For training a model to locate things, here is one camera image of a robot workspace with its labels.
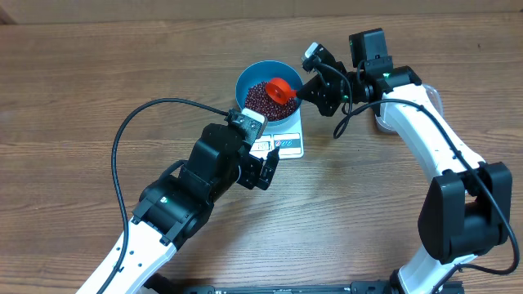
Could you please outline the red measuring scoop blue handle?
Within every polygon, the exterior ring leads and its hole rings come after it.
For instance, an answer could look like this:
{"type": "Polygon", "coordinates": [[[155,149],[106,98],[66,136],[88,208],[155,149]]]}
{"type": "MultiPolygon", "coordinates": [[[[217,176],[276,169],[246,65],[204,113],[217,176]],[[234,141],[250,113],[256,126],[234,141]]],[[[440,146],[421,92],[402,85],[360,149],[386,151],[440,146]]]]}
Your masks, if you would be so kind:
{"type": "Polygon", "coordinates": [[[282,78],[272,78],[265,85],[266,94],[277,104],[285,105],[297,97],[297,92],[282,78]]]}

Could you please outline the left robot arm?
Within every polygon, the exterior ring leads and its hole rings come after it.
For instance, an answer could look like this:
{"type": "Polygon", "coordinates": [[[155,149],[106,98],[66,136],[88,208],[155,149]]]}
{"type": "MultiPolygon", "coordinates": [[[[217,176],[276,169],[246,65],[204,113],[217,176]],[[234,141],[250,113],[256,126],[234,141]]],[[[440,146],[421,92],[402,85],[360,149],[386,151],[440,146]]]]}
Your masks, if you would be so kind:
{"type": "Polygon", "coordinates": [[[233,185],[269,188],[278,150],[250,153],[265,116],[232,109],[226,124],[211,123],[190,158],[169,167],[147,186],[110,253],[79,288],[81,293],[136,293],[209,220],[214,203],[233,185]]]}

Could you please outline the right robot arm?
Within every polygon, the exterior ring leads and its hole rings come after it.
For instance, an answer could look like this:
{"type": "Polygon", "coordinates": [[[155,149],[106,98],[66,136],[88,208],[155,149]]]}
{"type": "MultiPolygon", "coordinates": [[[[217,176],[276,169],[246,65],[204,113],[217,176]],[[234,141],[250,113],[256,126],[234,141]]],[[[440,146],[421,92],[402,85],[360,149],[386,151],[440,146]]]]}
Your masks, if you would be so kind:
{"type": "Polygon", "coordinates": [[[302,67],[313,78],[298,97],[330,117],[343,112],[334,136],[350,119],[371,109],[397,133],[417,159],[429,189],[418,217],[421,247],[387,281],[354,282],[356,293],[460,293],[452,276],[474,269],[475,259],[510,243],[513,264],[521,260],[510,225],[512,174],[503,163],[488,163],[467,147],[432,104],[421,78],[397,67],[385,33],[372,29],[349,38],[353,70],[321,44],[312,43],[302,67]]]}

